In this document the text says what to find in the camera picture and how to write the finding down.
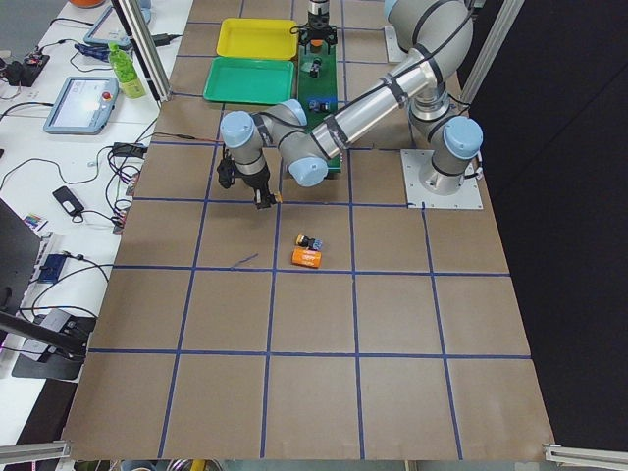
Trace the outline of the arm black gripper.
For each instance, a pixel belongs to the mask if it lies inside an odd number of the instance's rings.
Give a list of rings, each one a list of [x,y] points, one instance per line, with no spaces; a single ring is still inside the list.
[[[306,24],[296,26],[296,34],[302,46],[313,40],[324,41],[331,52],[331,47],[338,44],[337,28],[330,25],[328,17],[309,17]]]
[[[271,177],[267,164],[253,174],[243,173],[232,157],[224,156],[217,168],[218,180],[221,187],[230,188],[237,179],[253,189],[253,202],[257,209],[270,208],[273,205],[273,193],[269,189]]]

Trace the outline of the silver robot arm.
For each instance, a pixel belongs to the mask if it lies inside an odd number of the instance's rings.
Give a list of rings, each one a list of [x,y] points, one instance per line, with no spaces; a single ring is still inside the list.
[[[338,44],[337,28],[330,25],[330,1],[309,0],[307,22],[297,27],[298,44],[314,51],[327,45],[327,52]]]
[[[243,180],[256,207],[269,208],[280,198],[269,188],[264,148],[276,146],[293,179],[311,187],[327,176],[331,159],[391,112],[407,109],[416,125],[448,116],[445,80],[471,45],[470,10],[462,1],[388,1],[385,15],[406,58],[313,130],[295,99],[253,114],[233,111],[222,120],[223,158],[217,168],[222,187]]]

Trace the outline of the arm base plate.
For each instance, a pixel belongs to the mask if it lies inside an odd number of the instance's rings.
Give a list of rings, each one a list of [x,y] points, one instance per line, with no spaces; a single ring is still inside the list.
[[[445,176],[432,162],[433,150],[402,149],[406,205],[415,209],[482,210],[483,202],[473,165],[464,173]]]

